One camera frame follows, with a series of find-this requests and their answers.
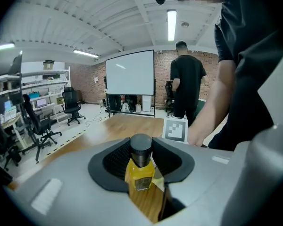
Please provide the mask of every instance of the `brick wall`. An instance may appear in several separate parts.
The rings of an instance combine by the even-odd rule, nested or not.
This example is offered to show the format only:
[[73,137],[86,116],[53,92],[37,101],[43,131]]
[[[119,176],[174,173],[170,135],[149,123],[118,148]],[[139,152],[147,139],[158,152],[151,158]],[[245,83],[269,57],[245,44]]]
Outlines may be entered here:
[[[218,65],[218,56],[204,52],[190,52],[191,55],[198,58],[207,72],[209,82],[201,85],[200,99],[206,99],[208,90],[216,79],[216,70]],[[172,60],[177,58],[174,50],[165,50],[155,53],[155,78],[156,78],[156,106],[163,108],[166,99],[165,85],[170,80],[170,65]],[[65,68],[71,67],[71,84],[75,89],[82,91],[86,102],[98,103],[104,95],[105,83],[104,76],[105,62],[89,66],[65,63]],[[98,83],[94,83],[94,77],[98,77]]]

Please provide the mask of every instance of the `curved ceiling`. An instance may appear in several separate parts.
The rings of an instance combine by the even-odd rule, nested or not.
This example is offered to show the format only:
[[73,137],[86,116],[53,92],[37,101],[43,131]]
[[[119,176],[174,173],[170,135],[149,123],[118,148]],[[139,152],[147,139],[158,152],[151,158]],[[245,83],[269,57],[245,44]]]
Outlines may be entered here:
[[[155,0],[16,0],[0,25],[0,44],[15,43],[25,61],[90,65],[115,53],[174,49],[175,42],[167,40],[168,9],[177,11],[175,41],[216,53],[214,24],[221,7],[201,1],[166,0],[159,5]],[[100,60],[76,55],[75,48],[100,55]]]

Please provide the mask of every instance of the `bottle label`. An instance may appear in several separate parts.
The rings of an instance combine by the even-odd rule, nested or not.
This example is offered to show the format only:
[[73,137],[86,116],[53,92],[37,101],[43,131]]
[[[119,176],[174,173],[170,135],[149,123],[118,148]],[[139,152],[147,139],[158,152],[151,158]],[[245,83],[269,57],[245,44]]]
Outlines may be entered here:
[[141,178],[135,180],[135,187],[137,191],[146,190],[150,187],[152,177],[149,178]]

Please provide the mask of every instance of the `white desk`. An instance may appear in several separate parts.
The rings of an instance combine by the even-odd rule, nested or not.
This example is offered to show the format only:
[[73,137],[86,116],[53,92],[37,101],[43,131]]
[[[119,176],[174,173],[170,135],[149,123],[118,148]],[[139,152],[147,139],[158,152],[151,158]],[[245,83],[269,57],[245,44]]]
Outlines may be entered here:
[[46,106],[43,106],[43,107],[40,107],[40,108],[36,108],[36,107],[33,106],[33,111],[44,110],[44,109],[52,109],[53,113],[54,113],[54,115],[56,117],[57,123],[60,126],[60,122],[58,121],[58,116],[57,116],[57,112],[56,112],[56,107],[55,106],[56,106],[55,103],[50,103],[50,104],[47,104]]
[[1,125],[2,125],[2,128],[3,128],[3,129],[6,129],[7,127],[12,126],[13,129],[14,129],[14,131],[15,131],[15,134],[16,134],[16,136],[17,136],[17,138],[18,138],[18,140],[19,140],[19,142],[20,142],[20,144],[21,144],[21,146],[22,146],[22,148],[25,149],[25,148],[27,148],[27,144],[26,144],[26,142],[21,138],[20,133],[19,133],[19,131],[17,130],[17,126],[16,126],[16,122],[17,122],[19,119],[21,119],[21,113],[20,113],[20,112],[18,112],[18,113],[16,114],[16,117],[15,117],[15,118],[10,119],[9,121],[7,121],[7,122],[5,122],[5,123],[3,123],[3,124],[1,124]]

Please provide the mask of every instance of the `yellow bottle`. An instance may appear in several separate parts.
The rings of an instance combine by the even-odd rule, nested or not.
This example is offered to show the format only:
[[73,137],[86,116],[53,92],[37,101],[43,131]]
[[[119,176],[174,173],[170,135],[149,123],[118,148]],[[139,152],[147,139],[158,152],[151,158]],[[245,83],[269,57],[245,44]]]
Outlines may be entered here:
[[130,140],[131,159],[127,169],[130,183],[136,191],[149,189],[155,173],[150,159],[152,138],[145,134],[136,134]]

